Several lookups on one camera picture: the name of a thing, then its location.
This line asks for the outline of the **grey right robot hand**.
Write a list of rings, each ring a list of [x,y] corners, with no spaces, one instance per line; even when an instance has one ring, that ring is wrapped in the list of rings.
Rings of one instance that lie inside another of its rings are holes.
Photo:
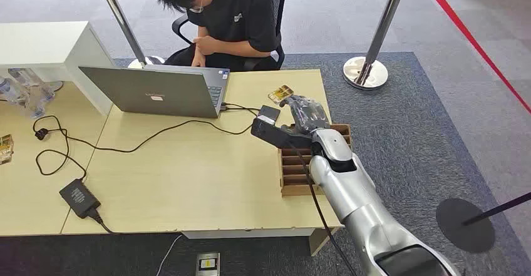
[[[292,133],[309,135],[318,129],[330,128],[327,114],[320,103],[305,96],[292,95],[279,103],[289,106],[294,120],[291,126],[283,126]]]

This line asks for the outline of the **person's left hand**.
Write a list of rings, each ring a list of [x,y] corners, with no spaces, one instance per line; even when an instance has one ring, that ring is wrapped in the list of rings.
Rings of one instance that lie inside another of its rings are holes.
[[[204,56],[209,56],[218,51],[220,41],[211,36],[198,36],[193,42],[195,43],[196,52]]]

